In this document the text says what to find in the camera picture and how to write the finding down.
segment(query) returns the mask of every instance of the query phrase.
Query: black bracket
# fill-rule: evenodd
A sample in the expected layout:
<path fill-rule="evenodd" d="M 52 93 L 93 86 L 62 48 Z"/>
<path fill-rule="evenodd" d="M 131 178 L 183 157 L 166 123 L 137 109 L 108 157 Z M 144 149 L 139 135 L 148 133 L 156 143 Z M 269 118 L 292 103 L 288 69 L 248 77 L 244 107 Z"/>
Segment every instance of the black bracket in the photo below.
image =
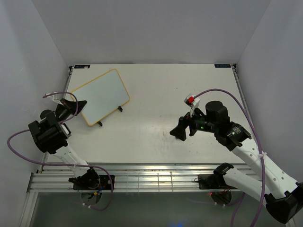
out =
<path fill-rule="evenodd" d="M 122 109 L 122 107 L 121 107 L 121 106 L 118 106 L 118 110 L 119 110 L 120 112 L 122 112 L 122 111 L 123 111 L 123 109 Z M 100 127 L 102 127 L 102 126 L 103 126 L 103 124 L 102 124 L 102 122 L 101 122 L 101 121 L 97 122 L 97 124 L 98 124 L 98 125 L 100 125 Z"/>
<path fill-rule="evenodd" d="M 199 183 L 199 189 L 223 189 L 223 188 L 226 188 L 227 185 L 223 179 L 223 175 L 225 175 L 226 172 L 232 168 L 233 168 L 233 165 L 231 165 L 229 163 L 222 163 L 214 170 L 214 174 L 198 175 L 198 180 L 196 182 Z"/>
<path fill-rule="evenodd" d="M 58 104 L 57 108 L 55 110 L 55 115 L 58 119 L 58 121 L 66 120 L 71 114 L 76 114 L 76 116 L 82 111 L 83 107 L 86 105 L 87 101 L 78 101 L 78 111 L 76 112 L 76 102 L 68 101 L 64 98 L 60 100 L 60 102 L 63 104 Z M 43 111 L 40 115 L 40 118 L 43 119 L 45 113 Z"/>
<path fill-rule="evenodd" d="M 31 122 L 28 128 L 40 151 L 55 154 L 57 149 L 68 145 L 66 140 L 70 137 L 71 131 L 66 124 L 63 125 L 68 133 L 63 129 L 55 113 L 51 110 L 45 110 L 41 115 L 43 119 L 40 122 Z"/>
<path fill-rule="evenodd" d="M 296 183 L 292 192 L 286 191 L 285 197 L 276 199 L 272 194 L 265 194 L 266 209 L 277 221 L 286 224 L 303 208 L 303 183 Z"/>
<path fill-rule="evenodd" d="M 111 190 L 109 177 L 107 175 L 99 175 L 99 177 L 100 177 L 100 186 L 104 187 L 104 190 Z M 115 188 L 115 175 L 111 175 L 110 177 L 112 178 L 113 188 Z M 77 190 L 77 191 L 92 190 L 91 188 L 88 188 L 88 187 L 80 187 L 80 186 L 76 185 L 75 183 L 72 188 L 73 188 L 73 190 Z"/>

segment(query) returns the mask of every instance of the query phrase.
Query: black mount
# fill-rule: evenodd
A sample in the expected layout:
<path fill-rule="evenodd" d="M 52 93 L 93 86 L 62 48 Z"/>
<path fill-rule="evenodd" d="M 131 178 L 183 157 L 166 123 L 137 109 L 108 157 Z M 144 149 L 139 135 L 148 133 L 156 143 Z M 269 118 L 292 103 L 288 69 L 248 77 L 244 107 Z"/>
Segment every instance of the black mount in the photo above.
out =
<path fill-rule="evenodd" d="M 185 141 L 185 129 L 189 126 L 189 136 L 194 136 L 197 131 L 214 133 L 216 140 L 228 150 L 242 146 L 241 142 L 251 135 L 241 125 L 231 122 L 227 108 L 219 101 L 212 101 L 205 105 L 206 115 L 196 108 L 192 117 L 188 112 L 179 118 L 178 125 L 170 131 L 172 136 Z"/>
<path fill-rule="evenodd" d="M 56 117 L 59 121 L 66 120 L 69 115 L 74 114 L 76 112 L 76 102 L 68 101 L 64 98 L 60 100 L 63 105 L 58 104 L 55 110 Z M 78 101 L 78 111 L 76 112 L 76 116 L 82 111 L 83 107 L 86 105 L 87 101 Z"/>
<path fill-rule="evenodd" d="M 110 176 L 113 182 L 113 188 L 115 188 L 115 175 Z M 110 180 L 107 175 L 98 175 L 99 185 L 97 185 L 96 189 L 103 188 L 103 190 L 111 190 Z M 73 190 L 91 190 L 93 187 L 88 187 L 87 184 L 82 184 L 80 186 L 79 181 L 76 178 L 70 178 L 69 182 L 74 183 Z"/>
<path fill-rule="evenodd" d="M 74 190 L 91 190 L 96 189 L 100 185 L 99 175 L 93 168 L 90 168 L 86 174 L 79 177 L 71 177 L 69 182 L 74 183 Z"/>
<path fill-rule="evenodd" d="M 119 110 L 120 112 L 122 112 L 122 111 L 123 111 L 123 109 L 122 109 L 122 107 L 121 107 L 121 106 L 118 106 L 118 110 Z M 98 121 L 98 122 L 97 122 L 97 124 L 98 124 L 100 127 L 102 127 L 102 126 L 103 126 L 103 124 L 102 124 L 102 122 L 101 122 L 101 121 Z"/>
<path fill-rule="evenodd" d="M 71 135 L 71 131 L 66 124 L 63 125 L 68 132 L 63 129 L 51 110 L 44 110 L 41 115 L 44 118 L 40 122 L 30 123 L 28 128 L 40 151 L 55 154 L 57 149 L 68 145 L 66 140 Z"/>
<path fill-rule="evenodd" d="M 303 183 L 297 188 L 285 192 L 284 198 L 276 199 L 272 194 L 265 195 L 266 209 L 277 221 L 286 224 L 303 207 Z"/>
<path fill-rule="evenodd" d="M 222 163 L 214 170 L 214 174 L 209 175 L 207 178 L 205 178 L 204 174 L 198 175 L 199 189 L 225 189 L 227 184 L 223 176 L 230 169 L 233 169 L 233 165 Z"/>

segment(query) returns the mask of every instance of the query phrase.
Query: whiteboard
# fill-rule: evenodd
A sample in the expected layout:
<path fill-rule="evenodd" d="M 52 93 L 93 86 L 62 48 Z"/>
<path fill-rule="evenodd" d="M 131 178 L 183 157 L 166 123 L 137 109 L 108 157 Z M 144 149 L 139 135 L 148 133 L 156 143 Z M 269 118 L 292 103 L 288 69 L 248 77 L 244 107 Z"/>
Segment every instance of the whiteboard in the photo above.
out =
<path fill-rule="evenodd" d="M 228 90 L 237 99 L 241 96 L 231 68 L 215 68 L 213 64 L 112 64 L 90 65 L 89 69 L 74 69 L 67 90 L 72 91 L 97 76 L 117 69 L 129 96 L 123 112 L 114 111 L 98 124 L 88 126 L 81 116 L 66 122 L 71 130 L 68 142 L 77 154 L 89 163 L 243 163 L 213 134 L 197 132 L 183 142 L 169 132 L 189 107 L 184 103 L 210 88 Z M 209 92 L 199 97 L 205 111 L 209 101 L 221 101 L 232 121 L 249 131 L 249 126 L 235 101 L 221 92 Z M 60 162 L 49 157 L 49 162 Z"/>
<path fill-rule="evenodd" d="M 87 101 L 81 114 L 89 126 L 99 122 L 129 101 L 127 90 L 116 69 L 81 85 L 72 93 L 79 101 Z"/>

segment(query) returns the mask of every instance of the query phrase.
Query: cable tie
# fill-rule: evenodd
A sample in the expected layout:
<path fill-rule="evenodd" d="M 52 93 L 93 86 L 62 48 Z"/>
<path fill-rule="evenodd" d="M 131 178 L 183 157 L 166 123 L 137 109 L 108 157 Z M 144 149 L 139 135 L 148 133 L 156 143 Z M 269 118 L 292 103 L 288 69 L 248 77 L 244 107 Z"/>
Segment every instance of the cable tie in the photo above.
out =
<path fill-rule="evenodd" d="M 262 154 L 258 154 L 258 157 L 259 157 L 259 158 L 262 158 L 262 157 L 264 158 L 266 155 L 267 155 L 267 153 L 266 153 L 266 152 L 263 152 Z"/>

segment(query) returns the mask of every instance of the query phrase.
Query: metal frame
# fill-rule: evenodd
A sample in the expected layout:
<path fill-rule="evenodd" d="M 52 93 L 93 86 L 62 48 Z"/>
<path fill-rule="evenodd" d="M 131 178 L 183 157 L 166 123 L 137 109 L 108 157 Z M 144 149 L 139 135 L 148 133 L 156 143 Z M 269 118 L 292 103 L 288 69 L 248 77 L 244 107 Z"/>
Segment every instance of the metal frame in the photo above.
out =
<path fill-rule="evenodd" d="M 32 220 L 32 216 L 35 210 L 36 201 L 38 198 L 37 192 L 28 192 L 23 208 L 22 216 L 20 219 L 20 227 L 29 227 Z"/>
<path fill-rule="evenodd" d="M 244 108 L 249 114 L 247 105 L 240 86 L 240 80 L 237 75 L 236 65 L 232 65 L 234 77 L 239 89 Z M 65 84 L 65 89 L 71 77 L 72 68 Z M 148 164 L 101 164 L 95 163 L 115 175 L 115 193 L 116 192 L 214 192 L 218 189 L 202 189 L 198 183 L 194 182 L 197 175 L 209 175 L 220 164 L 170 164 L 170 165 L 148 165 Z M 258 179 L 256 174 L 247 165 L 234 164 L 235 168 L 241 172 Z M 40 166 L 39 173 L 32 174 L 27 198 L 20 220 L 20 227 L 30 226 L 34 213 L 35 204 L 39 192 L 79 192 L 72 189 L 72 183 L 68 178 L 73 177 L 71 170 L 65 166 Z M 287 227 L 295 227 L 293 219 L 287 224 Z"/>

